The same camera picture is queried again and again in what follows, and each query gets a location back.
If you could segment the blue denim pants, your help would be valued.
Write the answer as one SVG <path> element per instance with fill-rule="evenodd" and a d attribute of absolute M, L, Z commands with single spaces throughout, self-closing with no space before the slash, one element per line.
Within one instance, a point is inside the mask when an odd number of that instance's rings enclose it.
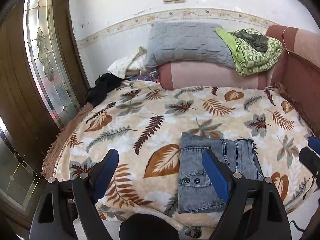
<path fill-rule="evenodd" d="M 179 213 L 221 212 L 230 198 L 227 179 L 209 156 L 202 157 L 207 151 L 212 151 L 232 172 L 251 180 L 264 179 L 253 140 L 210 139 L 184 132 L 178 176 Z"/>

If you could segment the pink red sofa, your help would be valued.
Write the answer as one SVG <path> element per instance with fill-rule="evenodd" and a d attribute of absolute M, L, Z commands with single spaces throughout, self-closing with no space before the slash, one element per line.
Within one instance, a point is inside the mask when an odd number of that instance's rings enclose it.
<path fill-rule="evenodd" d="M 245 77 L 217 64 L 172 62 L 159 67 L 160 84 L 165 89 L 191 86 L 263 89 L 276 86 L 318 137 L 319 34 L 281 25 L 269 27 L 266 34 L 278 39 L 284 48 L 271 70 Z"/>

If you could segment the green patterned folded quilt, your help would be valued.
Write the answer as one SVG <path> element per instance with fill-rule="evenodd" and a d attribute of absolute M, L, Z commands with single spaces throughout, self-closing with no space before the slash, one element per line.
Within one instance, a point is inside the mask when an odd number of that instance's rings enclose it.
<path fill-rule="evenodd" d="M 246 30 L 249 33 L 262 34 L 252 28 Z M 246 41 L 235 37 L 232 34 L 233 32 L 228 32 L 222 28 L 216 28 L 215 32 L 231 51 L 235 70 L 240 76 L 248 76 L 270 70 L 279 61 L 283 51 L 282 43 L 276 38 L 266 36 L 268 38 L 267 51 L 261 53 L 252 48 Z"/>

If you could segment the dark olive crumpled garment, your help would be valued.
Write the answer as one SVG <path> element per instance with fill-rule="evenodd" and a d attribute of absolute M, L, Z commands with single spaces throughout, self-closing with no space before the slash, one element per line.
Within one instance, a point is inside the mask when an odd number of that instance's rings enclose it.
<path fill-rule="evenodd" d="M 246 29 L 241 29 L 232 33 L 235 37 L 246 41 L 256 51 L 265 53 L 267 51 L 268 38 L 263 34 L 249 33 Z"/>

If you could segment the leaf print blanket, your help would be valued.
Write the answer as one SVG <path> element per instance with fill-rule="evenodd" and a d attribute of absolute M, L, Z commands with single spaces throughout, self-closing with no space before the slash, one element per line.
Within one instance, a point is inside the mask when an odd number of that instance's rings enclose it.
<path fill-rule="evenodd" d="M 279 87 L 166 90 L 154 82 L 125 81 L 68 123 L 48 151 L 43 175 L 75 179 L 115 149 L 118 166 L 96 205 L 101 219 L 125 221 L 144 213 L 207 239 L 226 203 L 202 166 L 203 151 L 211 149 L 248 179 L 271 178 L 291 212 L 316 188 L 299 161 L 310 135 Z"/>

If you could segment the brown wooden glass door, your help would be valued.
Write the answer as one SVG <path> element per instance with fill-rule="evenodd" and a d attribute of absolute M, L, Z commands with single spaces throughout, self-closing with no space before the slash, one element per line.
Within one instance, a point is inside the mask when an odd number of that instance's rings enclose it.
<path fill-rule="evenodd" d="M 87 88 L 69 1 L 3 2 L 1 213 L 16 230 L 29 230 L 45 185 L 44 159 Z"/>

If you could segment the black cloth pile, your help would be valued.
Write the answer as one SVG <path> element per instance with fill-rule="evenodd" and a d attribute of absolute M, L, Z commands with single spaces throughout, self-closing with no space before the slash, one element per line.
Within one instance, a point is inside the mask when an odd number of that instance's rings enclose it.
<path fill-rule="evenodd" d="M 106 99 L 109 92 L 120 87 L 123 81 L 124 79 L 111 73 L 99 76 L 95 81 L 95 86 L 87 91 L 85 103 L 90 103 L 93 107 L 96 107 Z"/>

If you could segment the white floral pillow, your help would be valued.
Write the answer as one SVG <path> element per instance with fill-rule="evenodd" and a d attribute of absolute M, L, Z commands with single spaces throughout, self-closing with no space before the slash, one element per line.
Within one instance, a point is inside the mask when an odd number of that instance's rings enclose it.
<path fill-rule="evenodd" d="M 146 56 L 147 50 L 140 46 L 134 55 L 125 56 L 114 61 L 107 71 L 121 79 L 145 75 L 148 72 L 145 67 Z"/>

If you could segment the grey quilted pillow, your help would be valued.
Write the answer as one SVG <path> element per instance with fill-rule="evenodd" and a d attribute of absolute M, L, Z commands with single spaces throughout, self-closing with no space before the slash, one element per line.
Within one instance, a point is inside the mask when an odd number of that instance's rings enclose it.
<path fill-rule="evenodd" d="M 153 68 L 174 61 L 201 61 L 234 69 L 231 51 L 215 31 L 219 28 L 216 23 L 155 22 L 145 65 Z"/>

